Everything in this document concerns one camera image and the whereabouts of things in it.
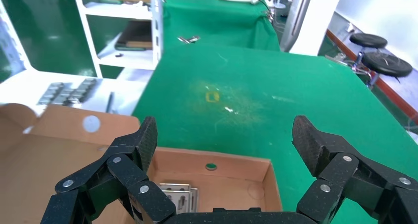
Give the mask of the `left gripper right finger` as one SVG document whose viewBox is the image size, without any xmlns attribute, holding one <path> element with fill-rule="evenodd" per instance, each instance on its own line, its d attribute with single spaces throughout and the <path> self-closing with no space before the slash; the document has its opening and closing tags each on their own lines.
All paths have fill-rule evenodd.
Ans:
<svg viewBox="0 0 418 224">
<path fill-rule="evenodd" d="M 342 136 L 319 131 L 306 116 L 295 117 L 292 138 L 315 178 L 297 204 L 298 213 L 329 224 L 349 199 L 380 224 L 417 223 L 415 179 L 363 156 Z"/>
</svg>

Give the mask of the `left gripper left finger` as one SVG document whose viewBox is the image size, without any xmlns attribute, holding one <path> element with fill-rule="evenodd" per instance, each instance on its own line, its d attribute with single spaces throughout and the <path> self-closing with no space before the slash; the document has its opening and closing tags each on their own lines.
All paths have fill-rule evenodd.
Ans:
<svg viewBox="0 0 418 224">
<path fill-rule="evenodd" d="M 157 147 L 157 125 L 148 116 L 138 131 L 115 138 L 98 160 L 55 186 L 43 224 L 90 224 L 118 200 L 137 224 L 163 224 L 175 205 L 147 175 Z"/>
</svg>

